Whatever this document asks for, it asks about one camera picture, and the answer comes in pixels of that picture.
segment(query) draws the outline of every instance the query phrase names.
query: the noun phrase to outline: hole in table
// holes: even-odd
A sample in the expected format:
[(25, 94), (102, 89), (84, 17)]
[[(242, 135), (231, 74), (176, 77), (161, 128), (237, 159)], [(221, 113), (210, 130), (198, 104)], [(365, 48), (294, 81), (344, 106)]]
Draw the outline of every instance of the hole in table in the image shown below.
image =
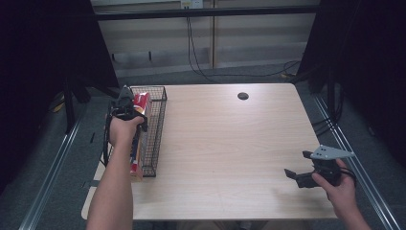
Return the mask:
[(241, 100), (247, 100), (249, 98), (248, 94), (244, 92), (239, 93), (237, 96)]

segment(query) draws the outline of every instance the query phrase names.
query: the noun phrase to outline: person's right hand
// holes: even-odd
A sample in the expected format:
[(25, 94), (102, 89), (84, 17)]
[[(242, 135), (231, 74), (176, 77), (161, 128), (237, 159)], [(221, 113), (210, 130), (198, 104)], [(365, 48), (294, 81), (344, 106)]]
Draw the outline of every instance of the person's right hand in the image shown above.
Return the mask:
[(116, 147), (118, 144), (131, 145), (137, 125), (144, 121), (142, 117), (135, 117), (129, 121), (123, 121), (113, 117), (110, 124), (110, 144)]
[[(341, 159), (336, 159), (336, 162), (339, 167), (346, 168)], [(355, 200), (355, 185), (350, 176), (342, 174), (337, 187), (332, 186), (318, 173), (314, 173), (311, 177), (327, 192), (337, 218), (345, 219), (346, 216), (359, 212)]]

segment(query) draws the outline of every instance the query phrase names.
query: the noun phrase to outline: wire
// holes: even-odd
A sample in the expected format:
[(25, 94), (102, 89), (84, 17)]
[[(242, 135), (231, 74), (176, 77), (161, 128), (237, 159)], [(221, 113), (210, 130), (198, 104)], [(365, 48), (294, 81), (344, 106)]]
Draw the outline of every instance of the wire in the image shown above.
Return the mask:
[(289, 80), (290, 83), (296, 84), (300, 81), (306, 81), (310, 78), (310, 76), (318, 71), (322, 67), (321, 64), (316, 64), (312, 68), (302, 72), (301, 74), (296, 75), (296, 78), (292, 78), (292, 80)]
[(338, 121), (340, 120), (342, 114), (343, 114), (343, 104), (344, 104), (344, 89), (342, 86), (340, 86), (340, 98), (339, 98), (339, 103), (338, 106), (335, 110), (335, 121), (331, 121), (330, 117), (325, 118), (324, 120), (320, 121), (320, 122), (316, 122), (313, 123), (312, 125), (315, 127), (323, 122), (326, 122), (323, 126), (321, 126), (319, 129), (315, 130), (315, 132), (317, 133), (322, 127), (326, 127), (328, 126), (328, 128), (326, 128), (325, 130), (319, 132), (316, 134), (316, 136), (321, 136), (323, 134), (325, 134), (326, 132), (328, 132), (331, 128), (336, 127), (338, 124)]
[(349, 168), (340, 167), (340, 169), (346, 170), (346, 171), (348, 171), (348, 172), (350, 172), (350, 173), (352, 173), (352, 174), (355, 174), (354, 171), (350, 170)]
[(110, 152), (108, 151), (108, 142), (110, 141), (110, 124), (111, 120), (113, 117), (111, 116), (111, 106), (110, 104), (107, 107), (107, 116), (105, 118), (105, 125), (104, 125), (104, 136), (103, 136), (103, 143), (102, 143), (102, 158), (103, 160), (101, 161), (105, 167), (107, 167), (108, 164), (108, 159), (110, 158)]
[[(292, 67), (294, 67), (295, 65), (301, 63), (299, 60), (291, 60), (288, 61), (287, 63), (285, 63), (283, 65), (283, 69), (281, 71), (275, 72), (275, 73), (271, 73), (271, 74), (266, 74), (266, 75), (236, 75), (236, 74), (228, 74), (228, 75), (223, 75), (223, 74), (205, 74), (199, 65), (199, 62), (197, 60), (197, 56), (196, 56), (196, 51), (194, 48), (194, 41), (193, 41), (193, 35), (192, 35), (192, 23), (191, 23), (191, 19), (189, 17), (187, 17), (187, 22), (188, 22), (188, 58), (189, 58), (189, 64), (193, 70), (193, 72), (197, 75), (203, 76), (207, 81), (211, 81), (211, 82), (215, 82), (215, 83), (221, 83), (215, 80), (211, 80), (209, 79), (209, 77), (251, 77), (251, 78), (265, 78), (265, 77), (271, 77), (274, 75), (278, 75), (281, 73), (286, 73), (286, 70), (291, 69)], [(192, 66), (192, 61), (191, 61), (191, 42), (192, 42), (192, 50), (193, 50), (193, 55), (194, 55), (194, 60), (196, 62), (197, 65), (197, 70), (193, 68)]]
[(340, 171), (340, 173), (349, 175), (352, 178), (352, 180), (354, 181), (354, 187), (356, 187), (356, 176), (353, 172)]

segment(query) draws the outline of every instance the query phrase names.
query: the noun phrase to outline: black wire basket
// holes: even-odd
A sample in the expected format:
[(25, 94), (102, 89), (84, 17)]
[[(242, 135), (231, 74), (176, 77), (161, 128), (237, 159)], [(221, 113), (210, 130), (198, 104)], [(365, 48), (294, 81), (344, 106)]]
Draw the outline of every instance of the black wire basket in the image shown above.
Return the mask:
[(141, 146), (140, 157), (143, 163), (144, 177), (156, 177), (165, 108), (168, 100), (167, 91), (165, 86), (131, 86), (130, 88), (134, 95), (148, 92), (152, 100), (151, 113), (148, 118), (147, 144)]

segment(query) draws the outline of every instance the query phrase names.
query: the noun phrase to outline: metal frame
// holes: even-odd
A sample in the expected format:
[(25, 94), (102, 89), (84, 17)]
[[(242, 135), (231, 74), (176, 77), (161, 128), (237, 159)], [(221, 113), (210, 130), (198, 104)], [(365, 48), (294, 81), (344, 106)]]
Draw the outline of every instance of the metal frame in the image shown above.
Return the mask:
[(313, 13), (318, 12), (319, 10), (320, 10), (319, 6), (302, 6), (302, 7), (269, 7), (269, 8), (190, 9), (190, 10), (170, 10), (170, 11), (126, 11), (126, 12), (99, 12), (95, 13), (93, 18), (99, 21), (104, 21), (104, 20), (173, 18), (173, 17)]
[(68, 155), (69, 149), (71, 148), (75, 140), (76, 134), (78, 133), (79, 125), (85, 111), (86, 104), (82, 106), (82, 110), (79, 112), (79, 117), (75, 122), (75, 125), (73, 126), (71, 132), (65, 134), (62, 144), (60, 145), (59, 151), (56, 154), (56, 158), (51, 168), (49, 169), (48, 174), (45, 177), (45, 180), (38, 194), (36, 195), (33, 204), (30, 207), (30, 210), (28, 211), (28, 213), (26, 214), (20, 225), (19, 228), (20, 230), (26, 229), (34, 230), (36, 228), (36, 225), (38, 224), (38, 221), (42, 215), (42, 212), (45, 208), (48, 198), (51, 195), (51, 191), (56, 183), (56, 179), (57, 176), (59, 175), (60, 169), (62, 168), (63, 162), (66, 156)]

